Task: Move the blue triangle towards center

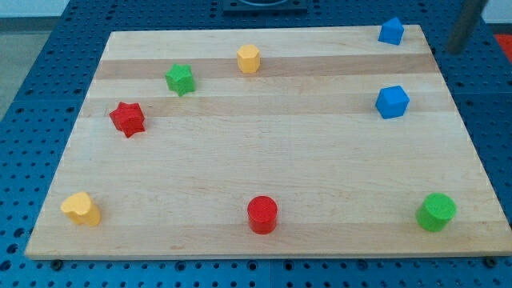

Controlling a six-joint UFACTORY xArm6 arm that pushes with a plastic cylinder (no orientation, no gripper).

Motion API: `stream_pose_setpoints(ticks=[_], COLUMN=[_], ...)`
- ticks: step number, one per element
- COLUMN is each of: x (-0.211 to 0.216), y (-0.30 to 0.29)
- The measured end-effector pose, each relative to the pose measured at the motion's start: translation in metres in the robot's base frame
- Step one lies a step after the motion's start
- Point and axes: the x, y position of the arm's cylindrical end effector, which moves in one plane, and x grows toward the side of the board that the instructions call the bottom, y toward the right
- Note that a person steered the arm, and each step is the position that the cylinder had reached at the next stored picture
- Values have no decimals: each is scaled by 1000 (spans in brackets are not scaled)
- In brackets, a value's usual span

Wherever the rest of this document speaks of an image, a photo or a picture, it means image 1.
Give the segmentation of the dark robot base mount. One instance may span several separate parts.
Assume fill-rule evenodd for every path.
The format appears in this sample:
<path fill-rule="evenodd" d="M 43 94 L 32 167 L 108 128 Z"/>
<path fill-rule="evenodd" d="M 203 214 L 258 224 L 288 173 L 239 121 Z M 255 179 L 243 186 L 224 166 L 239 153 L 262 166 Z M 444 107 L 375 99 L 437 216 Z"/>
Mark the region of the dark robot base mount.
<path fill-rule="evenodd" d="M 263 12 L 304 12 L 308 0 L 223 0 L 224 14 Z"/>

